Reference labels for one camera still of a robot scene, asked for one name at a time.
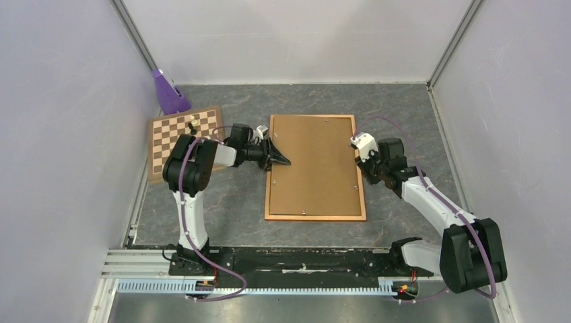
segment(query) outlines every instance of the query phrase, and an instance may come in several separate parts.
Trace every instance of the marble-patterned floor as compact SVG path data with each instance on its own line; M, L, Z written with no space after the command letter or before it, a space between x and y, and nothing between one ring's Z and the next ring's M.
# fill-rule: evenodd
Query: marble-patterned floor
M426 87L415 84L190 85L180 89L193 107L218 105L226 125L255 128L272 114L354 114L357 123L381 114L398 120L415 141L423 170L459 203L442 137ZM377 139L401 137L387 122L364 131ZM412 161L410 149L405 154ZM213 172L204 194L205 225L213 246L390 246L419 236L439 242L436 230L412 206L382 183L366 181L365 222L265 221L265 173L252 163ZM150 184L141 208L135 245L176 244L178 213L166 183Z

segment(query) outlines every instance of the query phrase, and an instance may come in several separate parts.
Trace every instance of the wooden board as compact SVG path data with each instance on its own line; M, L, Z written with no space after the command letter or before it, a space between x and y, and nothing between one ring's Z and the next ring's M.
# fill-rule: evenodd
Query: wooden board
M349 147L354 129L348 115L271 116L271 138L292 165L268 172L265 219L366 220L358 152Z
M160 116L149 121L149 148L147 158L147 178L150 182L162 181L162 168L170 151L183 133L191 133L188 123L197 130L196 138L210 138L212 130L221 127L222 113L219 106L190 109L168 116ZM224 129L218 129L217 136L224 138Z

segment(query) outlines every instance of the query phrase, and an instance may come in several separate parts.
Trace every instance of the cork board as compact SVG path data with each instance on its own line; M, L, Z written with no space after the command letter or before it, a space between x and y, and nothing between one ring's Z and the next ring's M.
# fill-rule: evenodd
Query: cork board
M357 152L349 146L354 129L348 115L271 116L271 138L292 164L268 172L265 219L366 220Z

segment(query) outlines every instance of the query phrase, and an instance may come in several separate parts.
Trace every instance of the purple object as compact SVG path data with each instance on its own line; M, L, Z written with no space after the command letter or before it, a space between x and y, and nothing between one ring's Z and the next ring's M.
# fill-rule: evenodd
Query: purple object
M159 105L164 114L174 114L191 109L191 103L176 86L170 85L160 69L153 71L153 78L155 79Z

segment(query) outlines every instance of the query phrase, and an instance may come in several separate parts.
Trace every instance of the gray floor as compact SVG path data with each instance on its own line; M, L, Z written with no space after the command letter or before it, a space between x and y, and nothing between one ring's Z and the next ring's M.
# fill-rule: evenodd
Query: gray floor
M442 290L422 282L419 297ZM498 322L492 301L474 291L446 294L415 305L381 296L244 295L226 301L194 303L182 295L115 296L109 322Z
M358 123L375 114L390 116L410 132L433 183L459 202L424 85L204 85L182 86L181 90L195 108L221 106L226 125L269 124L272 114L355 114ZM397 129L380 120L364 130L377 139L400 137ZM265 221L265 173L252 163L214 172L204 198L205 225L214 246L390 246L392 241L411 236L440 241L436 230L413 207L382 184L365 182L367 221L360 223ZM167 185L150 184L135 244L175 244L177 215Z

